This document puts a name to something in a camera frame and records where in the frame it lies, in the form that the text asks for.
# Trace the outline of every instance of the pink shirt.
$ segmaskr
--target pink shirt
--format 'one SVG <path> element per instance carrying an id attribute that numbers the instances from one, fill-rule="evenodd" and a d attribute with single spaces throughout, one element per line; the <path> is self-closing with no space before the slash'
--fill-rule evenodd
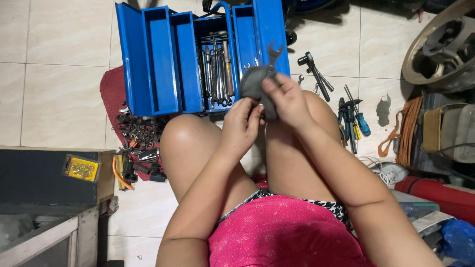
<path id="1" fill-rule="evenodd" d="M 242 205 L 208 242 L 211 267 L 375 266 L 329 210 L 285 196 Z"/>

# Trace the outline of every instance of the red cylinder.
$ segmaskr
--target red cylinder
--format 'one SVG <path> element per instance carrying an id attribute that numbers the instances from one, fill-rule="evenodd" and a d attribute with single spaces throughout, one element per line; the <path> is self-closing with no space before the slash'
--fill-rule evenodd
<path id="1" fill-rule="evenodd" d="M 441 212 L 475 225 L 474 190 L 415 176 L 396 183 L 395 189 L 437 203 Z"/>

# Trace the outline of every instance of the blue toolbox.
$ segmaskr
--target blue toolbox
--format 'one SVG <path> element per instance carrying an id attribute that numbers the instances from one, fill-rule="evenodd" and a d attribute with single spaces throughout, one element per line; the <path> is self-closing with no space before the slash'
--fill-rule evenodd
<path id="1" fill-rule="evenodd" d="M 274 48 L 284 45 L 275 69 L 290 75 L 280 0 L 231 9 L 220 1 L 201 17 L 168 6 L 115 8 L 125 95 L 135 116 L 227 111 L 239 99 L 245 67 L 268 64 L 272 41 Z"/>

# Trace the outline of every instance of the leg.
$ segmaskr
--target leg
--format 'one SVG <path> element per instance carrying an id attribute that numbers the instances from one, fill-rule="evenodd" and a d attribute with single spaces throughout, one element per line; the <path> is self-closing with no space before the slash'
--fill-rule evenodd
<path id="1" fill-rule="evenodd" d="M 185 114 L 167 123 L 160 142 L 160 157 L 178 203 L 218 148 L 221 129 L 210 121 Z M 235 208 L 257 186 L 237 163 L 228 182 L 222 214 Z"/>
<path id="2" fill-rule="evenodd" d="M 340 142 L 340 132 L 331 108 L 316 94 L 304 91 L 310 114 L 327 133 Z M 299 199 L 336 201 L 322 175 L 298 141 L 281 123 L 266 129 L 267 179 L 274 194 Z"/>

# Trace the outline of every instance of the stain on floor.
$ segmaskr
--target stain on floor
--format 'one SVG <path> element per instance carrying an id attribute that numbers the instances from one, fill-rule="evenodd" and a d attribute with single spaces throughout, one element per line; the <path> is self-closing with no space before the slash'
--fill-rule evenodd
<path id="1" fill-rule="evenodd" d="M 383 100 L 383 97 L 381 98 L 380 102 L 378 103 L 378 106 L 376 107 L 376 115 L 378 116 L 378 124 L 381 127 L 385 127 L 389 124 L 389 113 L 390 113 L 390 107 L 391 107 L 391 98 L 389 95 L 387 96 L 387 100 Z"/>

